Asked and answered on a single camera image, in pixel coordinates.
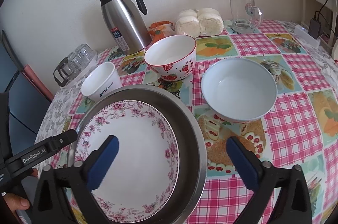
white cup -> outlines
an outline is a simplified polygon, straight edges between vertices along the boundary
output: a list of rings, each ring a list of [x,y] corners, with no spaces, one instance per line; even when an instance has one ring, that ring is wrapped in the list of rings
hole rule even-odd
[[[82,84],[81,92],[97,102],[109,92],[121,87],[122,83],[115,65],[112,62],[104,62],[88,75]]]

orange package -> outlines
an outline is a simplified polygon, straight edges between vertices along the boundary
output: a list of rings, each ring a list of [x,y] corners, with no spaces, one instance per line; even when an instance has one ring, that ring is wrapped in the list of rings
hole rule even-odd
[[[173,27],[174,24],[169,21],[162,21],[162,22],[154,22],[149,27],[148,33],[150,34],[152,38],[152,44],[172,35],[175,35],[175,31],[171,27]]]

strawberry bowl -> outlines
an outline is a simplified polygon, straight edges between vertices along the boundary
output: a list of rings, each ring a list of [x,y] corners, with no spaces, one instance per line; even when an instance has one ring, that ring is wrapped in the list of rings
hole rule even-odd
[[[196,41],[187,35],[166,37],[146,51],[144,61],[163,80],[182,80],[195,67]]]

table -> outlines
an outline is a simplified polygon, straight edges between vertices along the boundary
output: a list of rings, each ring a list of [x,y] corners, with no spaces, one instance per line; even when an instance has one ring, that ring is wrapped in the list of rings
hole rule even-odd
[[[294,35],[295,23],[264,20],[253,34],[234,32],[231,21],[225,21],[224,25],[220,36],[196,39],[196,66],[192,75],[183,81],[158,80],[143,61],[144,51],[124,56],[117,47],[106,49],[99,53],[96,65],[113,62],[123,85],[152,84],[170,91],[202,124],[205,118],[218,119],[207,107],[201,93],[200,82],[206,69],[226,57],[249,57],[261,63],[278,84],[273,109],[255,125],[245,128],[223,122],[219,123],[218,130],[228,128],[239,134],[243,132],[243,137],[250,133],[259,135],[263,152],[255,146],[251,148],[257,157],[270,160],[276,167],[290,168],[300,164],[310,192],[313,223],[323,223],[338,202],[338,67],[322,47],[313,49]],[[84,79],[68,88],[60,88],[41,124],[36,142],[75,128],[91,108],[93,101],[80,92]],[[233,223],[252,195],[233,166],[222,165],[224,156],[215,156],[211,148],[208,148],[205,189],[195,211],[186,220],[187,224]],[[37,165],[39,173],[46,164],[63,167],[67,151],[66,147]],[[278,190],[275,189],[260,223],[267,222],[277,196]],[[71,204],[81,220],[81,212],[73,199]]]

label sticker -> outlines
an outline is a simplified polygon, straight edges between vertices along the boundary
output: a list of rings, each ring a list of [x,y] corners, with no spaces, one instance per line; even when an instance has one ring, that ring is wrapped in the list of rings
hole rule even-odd
[[[122,36],[121,32],[119,31],[119,29],[117,27],[114,27],[113,29],[110,29],[110,31],[112,32],[116,43],[119,45],[119,47],[123,50],[129,50],[130,47],[128,46],[128,44],[126,43],[126,41],[124,40],[124,37]]]
[[[28,165],[31,161],[34,161],[36,158],[47,154],[46,147],[42,146],[40,148],[37,148],[34,151],[31,151],[30,153],[26,154],[25,156],[21,157],[21,160],[24,164],[24,166]]]

